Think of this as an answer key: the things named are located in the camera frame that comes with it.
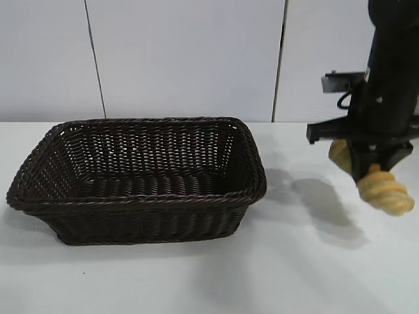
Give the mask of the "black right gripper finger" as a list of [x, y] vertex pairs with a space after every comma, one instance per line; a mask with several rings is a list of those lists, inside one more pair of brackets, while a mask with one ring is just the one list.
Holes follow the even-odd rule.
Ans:
[[381, 145], [378, 147], [377, 164], [384, 171], [390, 171], [400, 161], [410, 156], [413, 152], [411, 143], [396, 145]]
[[357, 183], [368, 174], [371, 165], [376, 162], [377, 153], [366, 143], [349, 143], [348, 147], [351, 158], [351, 176]]

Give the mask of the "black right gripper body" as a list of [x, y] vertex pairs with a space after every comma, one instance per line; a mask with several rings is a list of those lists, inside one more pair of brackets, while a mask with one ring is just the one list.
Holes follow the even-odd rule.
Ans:
[[310, 144], [322, 139], [347, 139], [371, 144], [396, 144], [418, 137], [410, 125], [418, 100], [418, 76], [400, 72], [377, 85], [364, 72], [327, 73], [321, 78], [325, 93], [342, 92], [337, 107], [346, 116], [309, 124]]

